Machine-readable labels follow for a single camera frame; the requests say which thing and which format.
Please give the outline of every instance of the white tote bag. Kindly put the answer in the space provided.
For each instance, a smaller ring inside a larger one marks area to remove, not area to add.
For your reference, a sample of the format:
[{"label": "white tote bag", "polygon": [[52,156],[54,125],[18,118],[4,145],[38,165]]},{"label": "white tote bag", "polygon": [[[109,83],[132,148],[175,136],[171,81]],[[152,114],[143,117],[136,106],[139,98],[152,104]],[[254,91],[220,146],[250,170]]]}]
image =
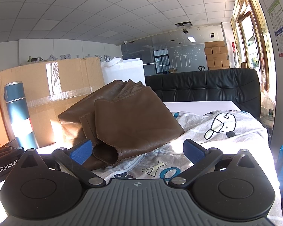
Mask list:
[{"label": "white tote bag", "polygon": [[110,62],[102,62],[102,72],[105,84],[114,80],[128,81],[135,83],[142,82],[146,85],[144,66],[141,59],[113,58]]}]

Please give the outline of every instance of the stacked cardboard box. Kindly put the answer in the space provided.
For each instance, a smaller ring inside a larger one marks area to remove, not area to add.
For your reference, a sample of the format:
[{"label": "stacked cardboard box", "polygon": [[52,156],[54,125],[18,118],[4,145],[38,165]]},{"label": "stacked cardboard box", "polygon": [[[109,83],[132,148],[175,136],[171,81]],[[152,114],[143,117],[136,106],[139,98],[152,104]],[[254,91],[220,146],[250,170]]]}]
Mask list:
[{"label": "stacked cardboard box", "polygon": [[204,54],[209,70],[228,69],[230,61],[228,60],[228,49],[223,40],[205,42]]}]

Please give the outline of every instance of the blue gripper pad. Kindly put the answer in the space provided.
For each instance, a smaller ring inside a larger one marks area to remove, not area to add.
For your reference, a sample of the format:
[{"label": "blue gripper pad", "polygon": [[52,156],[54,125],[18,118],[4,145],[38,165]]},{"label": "blue gripper pad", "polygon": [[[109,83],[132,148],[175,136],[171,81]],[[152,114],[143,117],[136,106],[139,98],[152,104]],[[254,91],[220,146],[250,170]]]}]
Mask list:
[{"label": "blue gripper pad", "polygon": [[92,142],[90,140],[85,140],[83,143],[69,149],[69,152],[69,157],[82,165],[92,154]]},{"label": "blue gripper pad", "polygon": [[183,142],[183,154],[195,165],[201,161],[207,154],[208,150],[195,143],[191,139]]}]

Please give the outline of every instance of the ceiling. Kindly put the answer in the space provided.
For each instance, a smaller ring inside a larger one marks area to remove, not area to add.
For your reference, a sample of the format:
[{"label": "ceiling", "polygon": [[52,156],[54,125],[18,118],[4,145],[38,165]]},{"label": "ceiling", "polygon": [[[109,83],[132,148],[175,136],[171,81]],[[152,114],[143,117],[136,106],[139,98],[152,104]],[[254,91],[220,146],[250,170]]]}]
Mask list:
[{"label": "ceiling", "polygon": [[[135,40],[133,43],[122,44],[123,56],[143,54],[147,51],[161,50],[171,47],[181,47],[202,44],[207,41],[224,40],[220,25],[187,28],[188,34],[181,30],[162,33],[147,38]],[[196,42],[190,42],[188,37],[194,37]]]},{"label": "ceiling", "polygon": [[0,0],[0,42],[61,38],[111,44],[230,21],[235,0]]}]

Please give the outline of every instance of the blue thermos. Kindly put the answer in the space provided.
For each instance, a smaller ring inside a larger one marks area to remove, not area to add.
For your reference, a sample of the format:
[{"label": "blue thermos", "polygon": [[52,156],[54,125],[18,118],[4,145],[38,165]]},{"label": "blue thermos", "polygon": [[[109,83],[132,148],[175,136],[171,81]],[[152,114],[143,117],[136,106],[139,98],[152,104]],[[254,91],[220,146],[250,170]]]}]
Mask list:
[{"label": "blue thermos", "polygon": [[4,86],[4,99],[11,127],[19,146],[23,147],[24,150],[38,149],[39,146],[29,117],[23,83],[18,81],[6,84]]}]

